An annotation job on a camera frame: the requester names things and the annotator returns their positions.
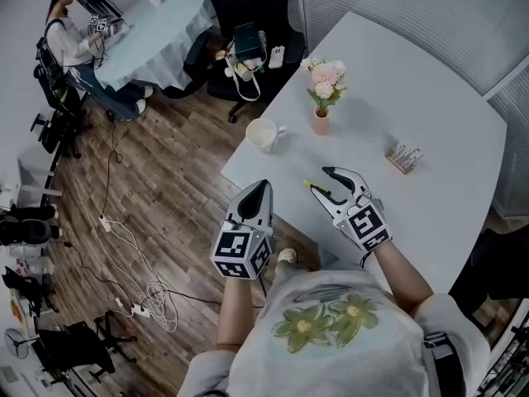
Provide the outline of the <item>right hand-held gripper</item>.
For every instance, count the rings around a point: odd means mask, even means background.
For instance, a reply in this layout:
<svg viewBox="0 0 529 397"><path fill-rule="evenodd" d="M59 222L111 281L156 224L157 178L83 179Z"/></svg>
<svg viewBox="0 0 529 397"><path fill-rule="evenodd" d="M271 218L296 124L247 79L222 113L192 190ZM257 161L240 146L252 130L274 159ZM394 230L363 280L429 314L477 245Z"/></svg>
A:
<svg viewBox="0 0 529 397"><path fill-rule="evenodd" d="M334 218L334 227L353 242L363 253L374 251L392 240L392 233L384 217L379 199L373 198L363 177L352 170L326 166L322 170L332 179L346 187L354 197L337 201L329 191L311 185L313 197Z"/></svg>

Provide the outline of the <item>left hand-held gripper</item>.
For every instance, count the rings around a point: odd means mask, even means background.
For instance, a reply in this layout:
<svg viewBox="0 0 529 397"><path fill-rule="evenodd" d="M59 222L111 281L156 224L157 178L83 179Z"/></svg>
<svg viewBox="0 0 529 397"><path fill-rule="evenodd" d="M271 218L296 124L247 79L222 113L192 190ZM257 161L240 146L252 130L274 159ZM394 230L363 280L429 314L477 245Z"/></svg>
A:
<svg viewBox="0 0 529 397"><path fill-rule="evenodd" d="M254 182L233 198L212 245L210 260L225 278L256 280L268 264L273 249L271 229L261 231L236 222L257 222L269 227L273 214L273 189L267 179Z"/></svg>

